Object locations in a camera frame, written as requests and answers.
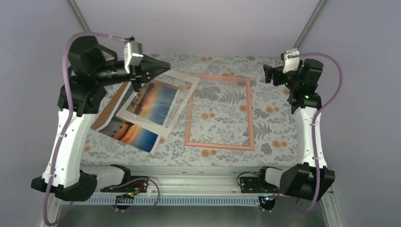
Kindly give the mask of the pink wooden picture frame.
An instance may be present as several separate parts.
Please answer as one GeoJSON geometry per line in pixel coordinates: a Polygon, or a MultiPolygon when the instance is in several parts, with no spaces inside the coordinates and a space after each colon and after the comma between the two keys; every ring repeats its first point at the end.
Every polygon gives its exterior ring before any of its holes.
{"type": "Polygon", "coordinates": [[[251,81],[199,74],[189,100],[184,145],[254,150],[251,81]]]}

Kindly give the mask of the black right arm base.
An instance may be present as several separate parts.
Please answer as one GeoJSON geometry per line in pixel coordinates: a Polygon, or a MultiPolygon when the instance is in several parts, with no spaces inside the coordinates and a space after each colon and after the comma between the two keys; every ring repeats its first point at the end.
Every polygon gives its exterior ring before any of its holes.
{"type": "Polygon", "coordinates": [[[260,181],[255,175],[246,176],[241,175],[237,178],[237,183],[239,184],[241,193],[270,193],[278,194],[280,190],[277,186],[260,181]]]}

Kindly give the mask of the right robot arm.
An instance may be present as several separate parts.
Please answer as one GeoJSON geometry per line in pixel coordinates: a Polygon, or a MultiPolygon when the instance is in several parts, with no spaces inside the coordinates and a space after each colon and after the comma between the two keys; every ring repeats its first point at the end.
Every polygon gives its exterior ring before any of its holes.
{"type": "Polygon", "coordinates": [[[285,85],[289,89],[288,103],[296,126],[296,163],[289,168],[263,166],[258,171],[257,189],[268,192],[274,186],[284,195],[319,201],[335,180],[328,169],[320,137],[320,117],[323,109],[316,89],[323,64],[314,59],[300,61],[294,70],[284,66],[263,66],[266,83],[285,85]]]}

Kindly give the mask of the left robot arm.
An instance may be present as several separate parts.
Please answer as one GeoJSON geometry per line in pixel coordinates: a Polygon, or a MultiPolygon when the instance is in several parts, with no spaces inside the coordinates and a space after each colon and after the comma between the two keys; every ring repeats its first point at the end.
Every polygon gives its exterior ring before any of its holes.
{"type": "Polygon", "coordinates": [[[31,188],[63,201],[86,201],[96,190],[131,187],[131,171],[121,165],[84,170],[80,161],[90,126],[106,95],[105,87],[128,82],[135,91],[170,70],[168,62],[143,53],[134,37],[82,32],[62,55],[64,84],[58,98],[58,129],[49,163],[31,188]]]}

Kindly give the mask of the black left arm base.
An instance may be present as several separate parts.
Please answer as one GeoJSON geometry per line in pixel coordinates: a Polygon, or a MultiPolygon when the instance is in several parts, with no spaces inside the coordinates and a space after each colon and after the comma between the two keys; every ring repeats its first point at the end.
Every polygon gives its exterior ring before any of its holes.
{"type": "Polygon", "coordinates": [[[131,180],[120,185],[107,186],[100,189],[100,192],[115,192],[115,193],[142,193],[147,192],[148,177],[134,176],[131,180]]]}

